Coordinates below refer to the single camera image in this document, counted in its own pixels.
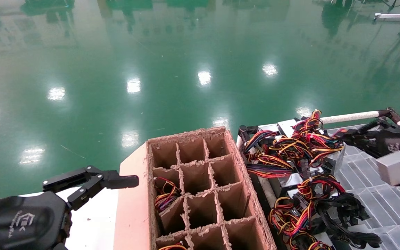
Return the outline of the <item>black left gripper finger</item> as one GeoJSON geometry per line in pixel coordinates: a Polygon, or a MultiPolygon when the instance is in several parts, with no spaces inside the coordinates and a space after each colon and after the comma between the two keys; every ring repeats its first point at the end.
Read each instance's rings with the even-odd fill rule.
{"type": "Polygon", "coordinates": [[[91,177],[78,191],[68,197],[68,206],[71,210],[77,211],[103,189],[127,189],[135,188],[138,185],[139,177],[137,175],[97,175],[91,177]]]}
{"type": "Polygon", "coordinates": [[[80,186],[85,190],[135,188],[139,185],[136,175],[120,176],[116,170],[100,170],[86,166],[45,180],[43,191],[64,191],[80,186]]]}

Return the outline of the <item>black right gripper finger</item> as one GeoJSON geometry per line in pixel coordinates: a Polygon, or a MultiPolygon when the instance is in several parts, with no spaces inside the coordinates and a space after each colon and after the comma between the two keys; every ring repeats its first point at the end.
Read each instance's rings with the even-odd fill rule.
{"type": "Polygon", "coordinates": [[[395,128],[395,125],[387,120],[373,120],[358,129],[341,129],[338,130],[338,138],[374,138],[380,130],[395,128]]]}
{"type": "Polygon", "coordinates": [[[381,153],[379,152],[375,141],[370,138],[365,136],[340,136],[339,140],[349,146],[354,146],[357,149],[360,149],[373,158],[381,157],[381,153]]]}

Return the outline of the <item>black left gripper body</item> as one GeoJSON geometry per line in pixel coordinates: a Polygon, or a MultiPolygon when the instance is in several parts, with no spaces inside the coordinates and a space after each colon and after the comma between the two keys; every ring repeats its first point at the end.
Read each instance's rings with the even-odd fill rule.
{"type": "Polygon", "coordinates": [[[65,250],[71,209],[52,192],[0,199],[0,250],[65,250]]]}

